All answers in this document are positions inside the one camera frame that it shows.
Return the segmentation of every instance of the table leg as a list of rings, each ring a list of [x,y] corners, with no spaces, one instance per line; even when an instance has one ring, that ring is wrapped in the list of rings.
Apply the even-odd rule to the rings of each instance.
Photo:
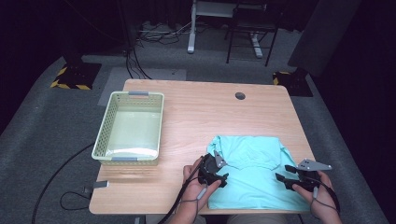
[[[192,7],[191,7],[191,30],[190,30],[189,47],[187,48],[188,53],[194,53],[196,14],[197,14],[197,3],[196,3],[196,0],[193,0]]]

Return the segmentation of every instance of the light blue cloth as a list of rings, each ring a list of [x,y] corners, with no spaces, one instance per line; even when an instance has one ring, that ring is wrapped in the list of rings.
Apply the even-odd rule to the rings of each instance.
[[[230,175],[228,184],[209,198],[209,208],[309,211],[303,197],[276,180],[275,173],[298,179],[297,174],[285,170],[285,164],[296,164],[278,138],[216,136],[207,147],[213,156],[214,150],[228,163],[218,175]]]

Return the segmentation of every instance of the wooden table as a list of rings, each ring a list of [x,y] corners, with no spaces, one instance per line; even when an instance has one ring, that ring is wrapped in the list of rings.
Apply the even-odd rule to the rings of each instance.
[[[164,94],[163,127],[158,166],[104,166],[95,189],[94,214],[166,214],[181,188],[182,168],[206,154],[216,135],[276,136],[294,161],[313,160],[311,148],[285,88],[271,85],[137,80],[125,91]],[[245,94],[244,100],[235,97]],[[201,214],[285,212],[278,210],[210,210]]]

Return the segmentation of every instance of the hazard tape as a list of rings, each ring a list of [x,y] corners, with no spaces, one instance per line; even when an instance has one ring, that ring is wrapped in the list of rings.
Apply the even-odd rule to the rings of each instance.
[[[277,78],[279,75],[290,75],[290,73],[289,72],[274,72],[273,73],[274,85],[279,85],[279,79]]]
[[[78,90],[92,90],[92,85],[87,85],[87,84],[83,84],[83,83],[67,83],[67,81],[64,81],[65,79],[67,79],[67,66],[65,65],[58,73],[58,75],[56,76],[55,80],[53,80],[53,82],[51,83],[50,87],[51,88],[62,88],[62,89],[78,89]]]

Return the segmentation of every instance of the hand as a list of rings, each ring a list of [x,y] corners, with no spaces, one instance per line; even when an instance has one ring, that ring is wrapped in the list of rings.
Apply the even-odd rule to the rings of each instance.
[[[195,167],[199,166],[202,158],[198,159],[194,165],[186,165],[183,169],[183,184],[190,177]],[[213,182],[211,185],[201,185],[198,181],[198,171],[195,172],[191,179],[190,184],[187,186],[181,197],[180,206],[177,209],[176,214],[173,216],[170,223],[192,223],[195,220],[197,212],[201,210],[209,199],[210,195],[219,187],[221,181]],[[203,189],[206,188],[205,194],[200,200],[197,200],[198,195]]]
[[[330,178],[321,171],[318,171],[318,174],[320,176],[320,181],[327,187],[332,189],[332,181],[330,180]],[[332,196],[330,196],[329,192],[323,186],[320,186],[318,189],[318,201],[314,200],[312,192],[307,191],[296,184],[294,184],[292,187],[296,192],[303,196],[303,198],[309,204],[311,204],[312,213],[316,217],[318,217],[323,223],[342,223],[336,210],[321,204],[324,203],[335,208],[335,203],[332,200]]]

